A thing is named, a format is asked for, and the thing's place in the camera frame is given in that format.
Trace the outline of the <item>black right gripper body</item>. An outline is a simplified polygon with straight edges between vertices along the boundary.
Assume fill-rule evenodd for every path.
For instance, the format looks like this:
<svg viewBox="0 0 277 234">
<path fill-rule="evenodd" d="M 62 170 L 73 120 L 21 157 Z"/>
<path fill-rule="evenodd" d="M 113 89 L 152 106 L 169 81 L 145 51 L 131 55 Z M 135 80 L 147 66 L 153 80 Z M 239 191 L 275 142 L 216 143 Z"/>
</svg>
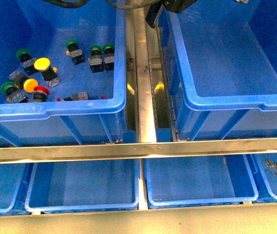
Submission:
<svg viewBox="0 0 277 234">
<path fill-rule="evenodd" d="M 197 0 L 159 0 L 149 7 L 145 21 L 151 28 L 155 28 L 163 9 L 179 14 L 195 2 Z"/>
</svg>

